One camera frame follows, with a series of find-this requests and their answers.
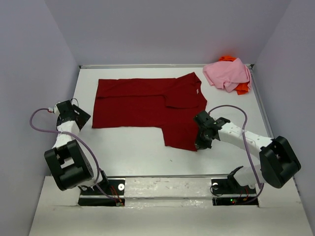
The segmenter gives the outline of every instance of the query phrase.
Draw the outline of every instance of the wire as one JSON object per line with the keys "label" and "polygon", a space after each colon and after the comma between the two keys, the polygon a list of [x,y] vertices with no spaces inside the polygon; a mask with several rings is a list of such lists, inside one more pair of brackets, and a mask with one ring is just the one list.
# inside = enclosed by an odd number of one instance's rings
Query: wire
{"label": "wire", "polygon": [[237,198],[239,200],[242,197],[243,191],[241,191],[241,195]]}
{"label": "wire", "polygon": [[246,196],[246,200],[248,199],[248,196],[250,195],[250,193],[248,192],[247,188],[245,188],[247,196]]}
{"label": "wire", "polygon": [[213,191],[212,191],[211,189],[213,189],[212,185],[211,185],[211,187],[210,187],[210,192],[212,193],[212,195],[214,195],[214,196],[216,196],[216,197],[220,197],[220,196],[222,196],[222,195],[223,195],[223,194],[221,194],[221,195],[214,194],[214,193],[213,193]]}
{"label": "wire", "polygon": [[215,110],[215,109],[217,109],[217,108],[221,108],[221,107],[233,107],[233,108],[235,108],[235,109],[241,111],[241,112],[244,114],[244,116],[245,116],[245,120],[244,120],[243,127],[242,127],[242,130],[243,130],[243,132],[242,132],[243,141],[244,141],[245,150],[246,150],[246,153],[247,153],[248,160],[250,161],[250,164],[251,164],[251,167],[252,167],[252,171],[254,172],[256,181],[257,181],[257,183],[258,183],[258,187],[261,189],[261,188],[262,188],[262,184],[261,184],[260,181],[259,181],[258,174],[257,174],[257,172],[256,172],[256,170],[255,170],[255,166],[254,166],[254,164],[253,164],[253,162],[252,162],[250,149],[249,149],[249,147],[248,147],[248,144],[247,144],[247,141],[246,141],[246,136],[245,136],[245,126],[246,126],[246,123],[247,123],[247,120],[248,120],[247,114],[246,114],[246,112],[245,112],[243,109],[241,109],[241,108],[239,108],[239,107],[237,107],[237,106],[233,106],[233,105],[220,105],[220,106],[214,107],[214,108],[212,108],[212,109],[208,112],[208,114],[210,114],[211,111],[213,111],[213,110]]}
{"label": "wire", "polygon": [[255,201],[255,200],[260,196],[260,194],[262,193],[262,190],[264,189],[264,186],[265,186],[265,184],[262,183],[262,184],[261,184],[261,189],[260,189],[259,193],[258,193],[254,198],[252,198],[252,199],[250,199],[249,201],[246,201],[246,202],[244,202],[244,203],[239,203],[239,204],[237,204],[237,205],[245,205],[245,204],[248,204],[248,203],[251,203],[251,202]]}
{"label": "wire", "polygon": [[78,99],[72,98],[72,99],[70,99],[70,102],[72,102],[72,100],[76,100],[76,101],[77,101],[77,107],[79,107],[79,101],[78,101]]}
{"label": "wire", "polygon": [[115,198],[112,198],[111,196],[109,196],[108,194],[106,194],[101,188],[100,186],[97,184],[97,181],[98,181],[98,178],[99,178],[99,175],[100,175],[100,167],[99,167],[99,163],[97,161],[97,158],[96,156],[94,155],[93,151],[90,149],[90,147],[82,140],[80,139],[78,136],[76,136],[75,134],[72,134],[70,132],[67,132],[67,131],[58,131],[58,130],[48,130],[48,129],[41,129],[41,128],[37,128],[33,125],[33,118],[34,116],[36,115],[37,112],[39,111],[48,111],[49,112],[49,109],[48,108],[39,108],[37,109],[36,111],[33,112],[33,114],[31,115],[31,118],[30,118],[30,126],[32,127],[32,129],[36,130],[36,131],[39,131],[39,132],[44,132],[44,133],[54,133],[54,134],[67,134],[67,135],[70,135],[71,137],[75,138],[76,140],[78,140],[88,151],[89,153],[91,154],[95,164],[96,164],[96,171],[97,171],[97,175],[96,175],[96,179],[95,179],[95,186],[99,189],[99,191],[105,195],[107,198],[110,198],[110,199],[115,199]]}

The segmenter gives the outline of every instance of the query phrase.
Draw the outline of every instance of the gray wall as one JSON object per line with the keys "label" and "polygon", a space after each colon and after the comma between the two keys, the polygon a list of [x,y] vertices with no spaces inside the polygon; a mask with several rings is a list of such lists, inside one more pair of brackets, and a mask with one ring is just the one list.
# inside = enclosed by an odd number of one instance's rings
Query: gray wall
{"label": "gray wall", "polygon": [[[73,95],[78,67],[43,0],[2,1],[0,31],[0,235],[26,236],[55,139],[32,131],[29,118]],[[35,119],[55,122],[47,113]]]}
{"label": "gray wall", "polygon": [[296,175],[315,232],[315,1],[292,0],[256,63],[256,82],[274,135],[289,139]]}
{"label": "gray wall", "polygon": [[290,0],[46,0],[80,65],[257,60]]}

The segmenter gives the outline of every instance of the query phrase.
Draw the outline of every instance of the purple cable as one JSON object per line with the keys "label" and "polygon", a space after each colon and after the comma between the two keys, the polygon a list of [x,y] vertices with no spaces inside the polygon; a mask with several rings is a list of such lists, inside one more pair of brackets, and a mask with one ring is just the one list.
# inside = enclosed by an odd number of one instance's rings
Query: purple cable
{"label": "purple cable", "polygon": [[233,108],[235,108],[235,109],[237,109],[237,110],[240,110],[240,111],[244,114],[244,116],[245,116],[245,121],[244,121],[243,127],[242,127],[242,130],[243,130],[242,136],[243,136],[243,140],[244,140],[245,150],[246,150],[246,153],[247,153],[248,160],[250,161],[250,164],[251,164],[251,167],[252,167],[252,171],[254,172],[256,181],[257,181],[257,183],[258,183],[258,187],[259,187],[259,189],[262,189],[262,185],[261,185],[261,183],[260,183],[260,181],[259,181],[258,174],[257,174],[257,172],[256,172],[256,170],[255,170],[255,166],[254,166],[254,164],[253,164],[253,162],[252,162],[250,149],[249,149],[249,147],[248,147],[248,144],[247,144],[247,141],[246,141],[245,132],[244,132],[244,131],[245,131],[245,126],[246,126],[246,123],[247,123],[247,114],[246,114],[246,112],[245,112],[243,109],[241,109],[241,108],[239,108],[239,107],[237,107],[237,106],[233,106],[233,105],[220,105],[220,106],[217,106],[217,107],[212,108],[212,109],[208,112],[208,114],[210,114],[211,111],[213,111],[213,110],[215,110],[215,109],[217,109],[217,108],[220,108],[220,107],[233,107]]}
{"label": "purple cable", "polygon": [[47,130],[47,129],[40,129],[40,128],[37,128],[33,125],[33,118],[34,116],[36,115],[37,112],[39,111],[49,111],[48,108],[40,108],[40,109],[37,109],[36,111],[33,112],[33,114],[31,115],[31,118],[30,118],[30,126],[34,129],[34,130],[37,130],[39,132],[45,132],[45,133],[54,133],[54,134],[67,134],[67,135],[70,135],[72,136],[73,138],[75,138],[76,140],[78,140],[88,151],[89,153],[91,154],[91,156],[93,157],[94,159],[94,162],[96,164],[96,169],[97,169],[97,176],[96,176],[96,179],[95,179],[95,186],[99,189],[99,191],[105,195],[107,198],[110,198],[110,199],[113,199],[113,200],[116,200],[115,198],[109,196],[108,194],[106,194],[101,188],[100,186],[97,184],[97,181],[98,181],[98,178],[99,178],[99,173],[100,173],[100,167],[99,167],[99,164],[98,164],[98,161],[97,161],[97,158],[96,156],[94,155],[94,153],[92,152],[92,150],[90,149],[90,147],[82,140],[80,139],[78,136],[76,136],[75,134],[72,134],[70,132],[67,132],[67,131],[58,131],[58,130]]}

